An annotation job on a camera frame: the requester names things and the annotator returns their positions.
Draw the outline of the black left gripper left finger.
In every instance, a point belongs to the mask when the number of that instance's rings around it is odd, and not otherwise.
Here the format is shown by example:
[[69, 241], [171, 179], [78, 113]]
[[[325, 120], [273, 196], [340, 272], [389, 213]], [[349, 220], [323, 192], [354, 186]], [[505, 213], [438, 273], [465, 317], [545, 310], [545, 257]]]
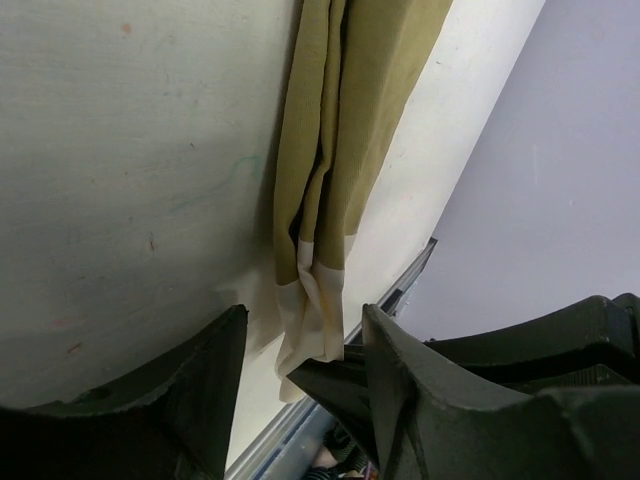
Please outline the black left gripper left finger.
[[223, 478], [247, 326], [246, 307], [234, 305], [69, 403], [2, 408], [2, 478]]

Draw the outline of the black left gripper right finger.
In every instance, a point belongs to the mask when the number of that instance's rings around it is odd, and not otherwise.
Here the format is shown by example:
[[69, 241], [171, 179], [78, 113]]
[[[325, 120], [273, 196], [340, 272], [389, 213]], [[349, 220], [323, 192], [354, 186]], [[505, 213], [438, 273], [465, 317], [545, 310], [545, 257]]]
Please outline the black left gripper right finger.
[[385, 477], [638, 478], [638, 387], [523, 394], [459, 367], [375, 305], [362, 315]]

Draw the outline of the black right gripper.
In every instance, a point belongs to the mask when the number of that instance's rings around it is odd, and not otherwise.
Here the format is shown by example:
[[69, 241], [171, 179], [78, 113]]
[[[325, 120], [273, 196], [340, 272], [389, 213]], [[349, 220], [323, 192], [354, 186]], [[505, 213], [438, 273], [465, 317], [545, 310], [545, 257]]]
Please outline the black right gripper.
[[405, 344], [409, 360], [382, 363], [374, 386], [406, 394], [521, 395], [546, 388], [639, 392], [637, 297], [591, 296], [516, 326]]

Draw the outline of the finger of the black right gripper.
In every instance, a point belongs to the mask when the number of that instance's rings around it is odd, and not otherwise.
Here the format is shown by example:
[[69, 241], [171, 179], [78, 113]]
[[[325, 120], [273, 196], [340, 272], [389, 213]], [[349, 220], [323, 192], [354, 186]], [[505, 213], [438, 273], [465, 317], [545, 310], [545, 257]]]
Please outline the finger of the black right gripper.
[[378, 459], [363, 357], [307, 360], [287, 379], [327, 410], [370, 460]]

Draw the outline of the olive and cream underwear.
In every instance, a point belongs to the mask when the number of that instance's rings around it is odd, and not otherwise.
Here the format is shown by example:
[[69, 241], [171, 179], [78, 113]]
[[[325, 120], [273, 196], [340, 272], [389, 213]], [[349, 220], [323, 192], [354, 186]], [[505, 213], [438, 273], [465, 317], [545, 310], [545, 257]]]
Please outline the olive and cream underwear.
[[345, 265], [406, 103], [449, 13], [441, 1], [307, 1], [287, 86], [276, 162], [273, 247], [290, 374], [344, 352]]

